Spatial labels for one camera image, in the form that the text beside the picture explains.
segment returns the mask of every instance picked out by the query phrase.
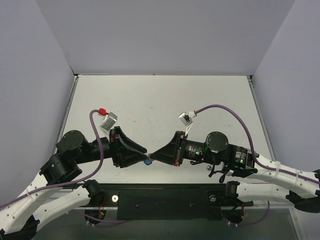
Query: wire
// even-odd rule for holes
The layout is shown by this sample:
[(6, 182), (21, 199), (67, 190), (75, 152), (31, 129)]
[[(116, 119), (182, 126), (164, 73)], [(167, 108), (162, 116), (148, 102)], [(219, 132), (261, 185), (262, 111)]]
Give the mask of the wire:
[[(226, 106), (223, 106), (223, 105), (219, 105), (219, 104), (213, 104), (213, 105), (205, 106), (205, 107), (199, 109), (198, 111), (194, 111), (194, 113), (197, 115), (197, 114), (203, 112), (204, 110), (207, 110), (207, 109), (210, 109), (210, 108), (220, 108), (220, 109), (224, 109), (224, 110), (228, 111), (229, 113), (231, 113), (239, 121), (239, 123), (242, 125), (242, 127), (243, 127), (243, 129), (244, 129), (244, 131), (246, 133), (246, 136), (247, 136), (248, 141), (249, 141), (249, 145), (250, 145), (250, 149), (251, 149), (251, 152), (252, 152), (252, 157), (253, 157), (254, 162), (256, 164), (258, 164), (260, 167), (264, 168), (264, 169), (271, 170), (271, 171), (276, 171), (277, 170), (276, 168), (265, 166), (265, 165), (263, 165), (262, 163), (260, 163), (258, 161), (256, 155), (254, 154), (255, 153), (254, 143), (253, 143), (252, 137), (250, 135), (250, 132), (249, 132), (246, 124), (239, 117), (239, 115), (236, 114), (234, 111), (232, 111), (230, 108), (228, 108)], [(288, 171), (288, 170), (279, 169), (279, 172), (282, 172), (282, 173), (285, 173), (285, 174), (289, 174), (289, 175), (294, 176), (294, 177), (298, 176), (298, 178), (300, 178), (300, 179), (304, 179), (304, 180), (307, 180), (307, 181), (310, 181), (312, 183), (320, 185), (320, 181), (317, 181), (317, 180), (314, 180), (312, 178), (309, 178), (309, 177), (306, 177), (306, 176), (302, 176), (302, 175), (299, 175), (299, 174), (297, 175), (296, 173), (293, 173), (293, 172)]]
[[(79, 185), (79, 187), (82, 186), (82, 185), (85, 184), (85, 183), (86, 183), (86, 181), (83, 181), (83, 183), (81, 183), (81, 184)], [(77, 183), (75, 183), (75, 184), (72, 186), (72, 192), (74, 191), (76, 185), (77, 185)]]
[(260, 218), (259, 220), (257, 220), (257, 221), (235, 224), (233, 222), (230, 222), (228, 219), (226, 219), (226, 217), (224, 217), (224, 219), (227, 220), (233, 226), (244, 227), (244, 226), (251, 226), (251, 225), (255, 225), (255, 224), (261, 223), (262, 221), (264, 221), (269, 216), (269, 214), (270, 214), (270, 202), (268, 201), (268, 208), (267, 208), (264, 216), (262, 218)]
[(120, 225), (122, 224), (123, 222), (121, 223), (115, 223), (115, 224), (111, 224), (111, 225), (94, 225), (95, 227), (97, 228), (108, 228), (108, 227), (114, 227), (114, 226), (117, 226), (117, 225)]
[[(90, 112), (90, 114), (89, 114), (90, 123), (91, 123), (92, 129), (93, 129), (95, 138), (96, 138), (96, 140), (98, 142), (98, 147), (99, 147), (99, 151), (100, 151), (100, 163), (99, 163), (98, 167), (91, 174), (89, 174), (88, 176), (82, 177), (82, 178), (80, 178), (78, 180), (74, 180), (74, 181), (69, 181), (69, 182), (64, 182), (64, 183), (59, 183), (59, 184), (39, 187), (39, 188), (37, 188), (35, 190), (30, 191), (28, 193), (29, 195), (35, 194), (37, 192), (40, 192), (40, 191), (46, 190), (46, 189), (60, 188), (60, 187), (64, 187), (64, 186), (67, 186), (67, 185), (80, 183), (80, 182), (82, 182), (84, 180), (87, 180), (87, 179), (91, 178), (93, 175), (95, 175), (101, 169), (102, 164), (104, 162), (104, 151), (103, 151), (102, 143), (101, 143), (97, 128), (95, 126), (94, 119), (93, 119), (93, 114), (94, 113), (99, 113), (99, 112), (100, 112), (99, 110), (95, 109), (95, 110), (92, 110)], [(13, 204), (13, 203), (15, 203), (17, 201), (20, 201), (21, 199), (24, 199), (27, 196), (28, 196), (27, 194), (23, 194), (23, 195), (17, 197), (16, 199), (14, 199), (14, 200), (11, 200), (11, 201), (9, 201), (9, 202), (7, 202), (5, 204), (2, 204), (2, 205), (0, 205), (0, 209), (4, 208), (4, 207), (6, 207), (6, 206), (8, 206), (10, 204)]]
[(215, 170), (215, 169), (212, 168), (211, 172), (210, 172), (209, 175), (208, 175), (209, 178), (211, 178), (214, 174), (217, 174), (217, 173), (219, 173), (219, 174), (225, 174), (224, 171), (221, 171), (221, 170), (213, 171), (213, 170)]
[(103, 203), (99, 206), (99, 213), (100, 213), (102, 216), (104, 216), (105, 214), (100, 210), (100, 208), (103, 207), (103, 206), (106, 204), (106, 202), (107, 202), (107, 198), (104, 197)]
[(93, 216), (90, 216), (88, 214), (85, 214), (83, 212), (80, 212), (80, 211), (76, 211), (76, 210), (71, 210), (72, 213), (75, 213), (75, 214), (79, 214), (79, 215), (82, 215), (82, 216), (85, 216), (87, 217), (88, 219), (92, 219), (92, 220), (95, 220), (97, 222), (101, 222), (101, 223), (106, 223), (106, 224), (113, 224), (113, 226), (115, 225), (120, 225), (120, 224), (124, 224), (126, 223), (127, 221), (106, 221), (106, 220), (102, 220), (102, 219), (99, 219), (99, 218), (96, 218), (96, 217), (93, 217)]
[(244, 203), (242, 204), (241, 210), (242, 210), (242, 216), (245, 216), (245, 204)]

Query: white wall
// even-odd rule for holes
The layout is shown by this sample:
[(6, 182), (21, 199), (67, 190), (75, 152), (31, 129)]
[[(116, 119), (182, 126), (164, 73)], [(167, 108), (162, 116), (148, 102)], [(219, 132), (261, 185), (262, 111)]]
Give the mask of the white wall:
[[(297, 0), (253, 76), (276, 159), (320, 168), (320, 1)], [(310, 239), (319, 239), (320, 214), (303, 214)]]
[(22, 192), (52, 154), (73, 83), (34, 0), (0, 3), (0, 203)]
[(251, 75), (294, 0), (36, 0), (76, 74)]

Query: red connector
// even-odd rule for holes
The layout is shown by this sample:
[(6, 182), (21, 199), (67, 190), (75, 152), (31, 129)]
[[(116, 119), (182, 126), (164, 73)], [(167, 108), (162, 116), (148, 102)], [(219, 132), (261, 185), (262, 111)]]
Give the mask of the red connector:
[(107, 115), (107, 111), (104, 108), (100, 108), (99, 109), (99, 114), (102, 115), (102, 116), (105, 116), (105, 115)]

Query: screw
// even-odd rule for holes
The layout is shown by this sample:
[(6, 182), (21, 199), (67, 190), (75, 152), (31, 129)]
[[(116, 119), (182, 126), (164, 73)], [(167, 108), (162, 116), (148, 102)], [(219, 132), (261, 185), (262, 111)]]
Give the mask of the screw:
[(210, 200), (210, 202), (215, 202), (217, 199), (216, 199), (216, 197), (214, 196), (214, 195), (210, 195), (209, 196), (209, 200)]
[(117, 195), (112, 196), (112, 202), (116, 203), (118, 202), (118, 200), (119, 200), (119, 197)]

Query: small blue object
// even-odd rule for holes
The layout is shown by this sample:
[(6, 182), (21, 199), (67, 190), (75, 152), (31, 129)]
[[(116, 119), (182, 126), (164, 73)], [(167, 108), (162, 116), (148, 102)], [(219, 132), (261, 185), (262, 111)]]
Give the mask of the small blue object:
[(143, 161), (145, 165), (149, 166), (152, 164), (152, 161), (150, 159), (146, 159)]

